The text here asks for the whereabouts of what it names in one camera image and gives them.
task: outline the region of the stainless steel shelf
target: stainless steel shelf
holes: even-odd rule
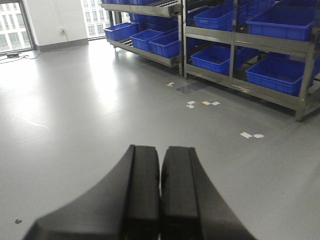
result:
[[[147,6],[102,3],[101,7],[108,11],[127,12],[166,18],[176,16],[181,11],[181,5],[178,0],[163,0]]]
[[[192,26],[185,27],[185,35],[189,38],[203,39],[225,44],[232,44],[234,42],[237,46],[299,57],[306,57],[310,47],[310,42],[307,41],[296,41],[284,38],[220,31]]]
[[[113,45],[114,47],[127,50],[129,52],[134,53],[134,54],[138,54],[146,59],[152,60],[152,61],[157,62],[159,64],[163,64],[163,65],[170,67],[170,68],[178,65],[180,62],[180,59],[181,59],[180,56],[175,56],[173,58],[166,58],[163,56],[156,55],[152,52],[144,51],[139,48],[133,47],[130,38],[127,38],[127,39],[124,39],[121,41],[113,41],[113,40],[107,39],[107,41],[111,45]]]
[[[197,66],[187,64],[185,71],[193,76],[206,79],[208,81],[226,86],[228,88],[240,91],[260,99],[284,106],[286,108],[297,110],[299,98],[279,91],[275,91],[263,86],[255,85],[247,81],[233,78],[232,84],[229,82],[229,76],[209,71]]]

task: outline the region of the window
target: window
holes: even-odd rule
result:
[[[9,33],[9,39],[13,50],[21,49],[21,42],[17,32]]]
[[[4,34],[0,35],[0,51],[5,51],[9,49],[9,45]]]
[[[96,35],[95,26],[88,26],[88,29],[89,29],[90,36]]]
[[[88,8],[88,7],[89,7],[89,5],[88,5],[88,0],[83,0],[83,6],[84,6],[85,8]]]
[[[6,15],[2,15],[2,19],[3,19],[3,22],[4,22],[5,28],[9,29],[9,24],[8,24]]]
[[[11,14],[9,15],[9,18],[10,18],[10,22],[11,22],[12,28],[15,29],[16,28],[16,24],[15,24],[14,18],[12,17]]]
[[[103,11],[103,10],[100,10],[100,11],[99,11],[99,14],[100,14],[100,21],[104,21],[104,20],[105,20],[104,11]]]
[[[103,24],[99,24],[99,25],[97,25],[97,27],[98,27],[98,34],[99,34],[99,35],[105,33],[105,31],[104,31],[104,25],[103,25]]]
[[[97,12],[96,12],[96,11],[93,11],[93,12],[92,12],[92,15],[93,15],[93,21],[98,21]]]
[[[28,33],[26,31],[22,31],[21,34],[22,34],[22,38],[23,38],[25,47],[26,48],[31,48],[31,43],[30,43],[30,40],[29,40]]]
[[[91,22],[90,12],[88,11],[85,12],[85,18],[87,22]]]
[[[25,27],[25,22],[24,22],[24,19],[22,18],[21,13],[17,13],[16,14],[16,19],[18,20],[19,27],[20,28],[24,28]]]

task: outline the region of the electrical outlet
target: electrical outlet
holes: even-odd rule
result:
[[[59,27],[59,33],[65,34],[66,33],[66,29],[64,27]]]

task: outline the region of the shelf post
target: shelf post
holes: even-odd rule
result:
[[[185,34],[186,30],[186,14],[187,14],[187,1],[186,0],[179,0],[180,4],[180,14],[178,15],[178,27],[179,27],[179,53],[180,53],[180,62],[179,62],[179,74],[181,77],[187,77],[185,72],[185,65],[186,65],[186,55],[187,55],[187,38]]]
[[[229,84],[233,84],[234,66],[236,59],[237,46],[236,32],[238,26],[238,0],[233,0],[233,14],[232,14],[232,35],[231,35],[231,48],[230,48],[230,65],[229,65]]]
[[[298,121],[301,121],[305,116],[306,109],[310,106],[307,106],[307,98],[308,98],[308,90],[311,82],[311,78],[313,75],[315,60],[317,57],[317,43],[319,41],[319,28],[320,28],[320,0],[317,0],[316,4],[316,12],[315,12],[315,20],[311,33],[311,40],[308,46],[308,52],[306,54],[305,67],[303,73],[303,79],[301,83],[301,89],[299,94],[299,102],[297,106],[297,110],[295,113],[295,118]]]

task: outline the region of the building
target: building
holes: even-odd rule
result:
[[[109,13],[101,8],[101,3],[101,0],[81,0],[88,38],[103,37],[104,28],[110,27]],[[126,12],[122,12],[121,16],[123,22],[130,20]]]
[[[0,53],[31,48],[18,3],[0,4]]]

